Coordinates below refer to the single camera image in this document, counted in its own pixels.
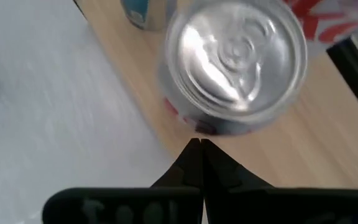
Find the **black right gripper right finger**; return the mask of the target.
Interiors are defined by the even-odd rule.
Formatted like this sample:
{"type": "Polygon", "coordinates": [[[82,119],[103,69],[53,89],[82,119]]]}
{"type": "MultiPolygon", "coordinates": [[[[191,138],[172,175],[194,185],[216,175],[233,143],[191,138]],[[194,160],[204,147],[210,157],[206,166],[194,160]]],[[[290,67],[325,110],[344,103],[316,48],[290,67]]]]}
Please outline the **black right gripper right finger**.
{"type": "Polygon", "coordinates": [[[210,224],[358,224],[358,189],[275,187],[212,141],[201,145],[210,224]]]}

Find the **silver red Diet Coke can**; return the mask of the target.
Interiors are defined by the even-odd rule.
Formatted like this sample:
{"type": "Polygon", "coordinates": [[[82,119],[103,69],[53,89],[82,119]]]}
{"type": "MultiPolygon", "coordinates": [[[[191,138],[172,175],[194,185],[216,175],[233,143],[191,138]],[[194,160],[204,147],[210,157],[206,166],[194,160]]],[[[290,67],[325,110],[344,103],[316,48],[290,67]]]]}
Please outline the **silver red Diet Coke can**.
{"type": "Polygon", "coordinates": [[[358,0],[282,0],[300,20],[307,41],[331,45],[358,28],[358,0]]]}
{"type": "Polygon", "coordinates": [[[193,131],[227,136],[283,114],[307,68],[301,24],[283,0],[194,0],[170,20],[158,80],[193,131]]]}

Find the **blue silver beverage can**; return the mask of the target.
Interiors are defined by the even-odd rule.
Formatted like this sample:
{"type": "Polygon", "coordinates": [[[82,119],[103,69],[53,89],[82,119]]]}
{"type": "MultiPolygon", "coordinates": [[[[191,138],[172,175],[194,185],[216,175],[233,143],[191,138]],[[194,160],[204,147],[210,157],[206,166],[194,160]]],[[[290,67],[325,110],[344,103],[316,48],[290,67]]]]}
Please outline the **blue silver beverage can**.
{"type": "Polygon", "coordinates": [[[135,27],[158,31],[166,28],[177,8],[177,0],[121,0],[124,14],[135,27]]]}

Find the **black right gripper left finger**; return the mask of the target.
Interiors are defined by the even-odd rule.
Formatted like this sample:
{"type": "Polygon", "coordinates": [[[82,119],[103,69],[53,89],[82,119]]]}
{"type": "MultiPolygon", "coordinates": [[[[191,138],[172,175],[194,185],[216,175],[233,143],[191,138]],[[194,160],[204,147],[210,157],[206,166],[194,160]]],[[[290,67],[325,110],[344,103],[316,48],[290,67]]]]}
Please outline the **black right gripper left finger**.
{"type": "Polygon", "coordinates": [[[150,187],[77,187],[52,195],[43,224],[200,224],[203,153],[193,138],[150,187]]]}

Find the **wooden shelf board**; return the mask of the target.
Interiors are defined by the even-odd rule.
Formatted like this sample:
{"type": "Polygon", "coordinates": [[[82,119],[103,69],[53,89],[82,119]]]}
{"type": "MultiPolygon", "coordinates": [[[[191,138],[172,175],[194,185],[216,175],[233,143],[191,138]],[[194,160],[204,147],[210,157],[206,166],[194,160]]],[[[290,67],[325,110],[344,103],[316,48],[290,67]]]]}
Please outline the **wooden shelf board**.
{"type": "MultiPolygon", "coordinates": [[[[158,140],[179,155],[196,133],[163,101],[156,78],[163,32],[129,23],[120,0],[75,0],[158,140]]],[[[358,188],[358,100],[329,58],[312,58],[297,101],[266,127],[212,141],[276,186],[358,188]]]]}

